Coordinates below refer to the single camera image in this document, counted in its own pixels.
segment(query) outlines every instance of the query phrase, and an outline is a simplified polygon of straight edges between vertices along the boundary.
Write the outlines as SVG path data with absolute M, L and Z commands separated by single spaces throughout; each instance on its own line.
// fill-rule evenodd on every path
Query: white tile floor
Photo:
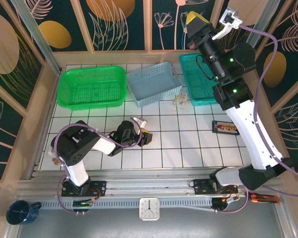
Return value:
M 66 70 L 96 65 L 68 65 Z M 133 72 L 152 64 L 119 64 Z M 180 64 L 173 64 L 183 80 Z M 212 133 L 212 121 L 231 121 L 219 105 L 193 107 L 188 101 L 184 108 L 174 106 L 168 98 L 138 108 L 130 93 L 120 107 L 71 111 L 56 104 L 47 135 L 39 170 L 59 170 L 52 162 L 50 143 L 65 125 L 83 120 L 88 125 L 107 133 L 130 116 L 146 119 L 146 129 L 153 134 L 153 141 L 141 147 L 124 149 L 109 157 L 99 151 L 90 151 L 84 158 L 87 170 L 222 167 L 248 164 L 250 157 L 240 136 Z

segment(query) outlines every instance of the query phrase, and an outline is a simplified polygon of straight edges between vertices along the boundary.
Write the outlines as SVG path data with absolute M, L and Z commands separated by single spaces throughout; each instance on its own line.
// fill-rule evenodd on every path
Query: plastic basket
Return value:
M 72 110 L 120 106 L 127 96 L 126 72 L 119 66 L 72 69 L 60 77 L 58 104 Z
M 180 93 L 182 83 L 169 62 L 127 74 L 127 84 L 139 108 Z
M 213 96 L 212 87 L 217 82 L 208 80 L 201 72 L 195 61 L 199 54 L 188 54 L 180 56 L 180 63 L 183 71 L 183 76 L 186 81 L 190 99 L 193 106 L 202 106 L 217 103 Z M 198 57 L 200 66 L 204 72 L 212 77 L 209 67 L 202 63 L 202 58 Z

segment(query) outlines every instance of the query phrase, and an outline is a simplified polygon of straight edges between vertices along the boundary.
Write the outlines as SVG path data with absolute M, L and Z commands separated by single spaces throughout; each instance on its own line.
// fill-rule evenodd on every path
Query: clear plastic object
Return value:
M 173 100 L 174 105 L 179 105 L 180 108 L 184 108 L 188 100 L 188 94 L 187 93 L 181 93 L 175 97 Z

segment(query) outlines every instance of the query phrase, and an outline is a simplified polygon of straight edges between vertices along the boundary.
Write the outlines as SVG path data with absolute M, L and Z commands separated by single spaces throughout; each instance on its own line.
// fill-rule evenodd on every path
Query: green basket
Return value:
M 69 70 L 60 77 L 57 101 L 74 110 L 118 107 L 127 96 L 126 72 L 119 66 Z
M 195 61 L 197 55 L 199 54 L 187 54 L 180 56 L 181 68 L 188 87 L 191 102 L 193 106 L 215 104 L 217 102 L 214 98 L 212 87 L 218 83 L 208 80 L 202 74 Z M 212 77 L 209 67 L 205 63 L 202 63 L 201 57 L 198 57 L 198 61 L 204 72 L 209 77 Z

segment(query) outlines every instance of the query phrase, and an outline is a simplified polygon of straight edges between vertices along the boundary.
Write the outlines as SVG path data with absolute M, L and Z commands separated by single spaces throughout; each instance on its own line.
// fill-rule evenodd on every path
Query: analog clock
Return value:
M 139 205 L 139 217 L 144 221 L 156 221 L 160 217 L 158 198 L 142 198 Z

